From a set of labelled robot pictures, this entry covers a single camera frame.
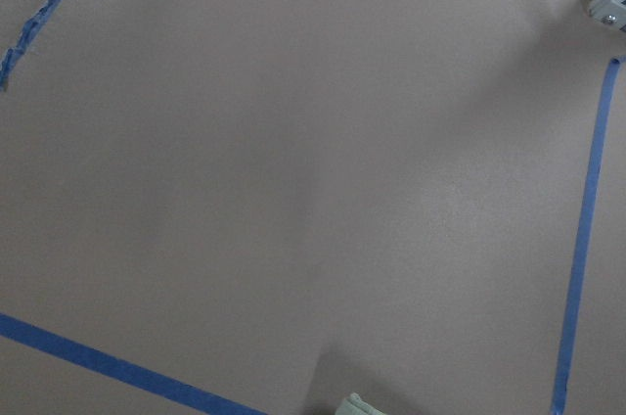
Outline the green long sleeve shirt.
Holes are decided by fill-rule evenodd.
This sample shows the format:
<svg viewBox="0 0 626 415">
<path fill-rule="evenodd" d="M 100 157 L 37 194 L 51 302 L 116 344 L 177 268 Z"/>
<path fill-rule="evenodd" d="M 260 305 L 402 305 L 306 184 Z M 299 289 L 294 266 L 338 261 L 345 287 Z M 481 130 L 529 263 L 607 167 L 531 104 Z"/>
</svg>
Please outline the green long sleeve shirt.
<svg viewBox="0 0 626 415">
<path fill-rule="evenodd" d="M 385 415 L 354 392 L 345 397 L 335 411 L 335 415 Z"/>
</svg>

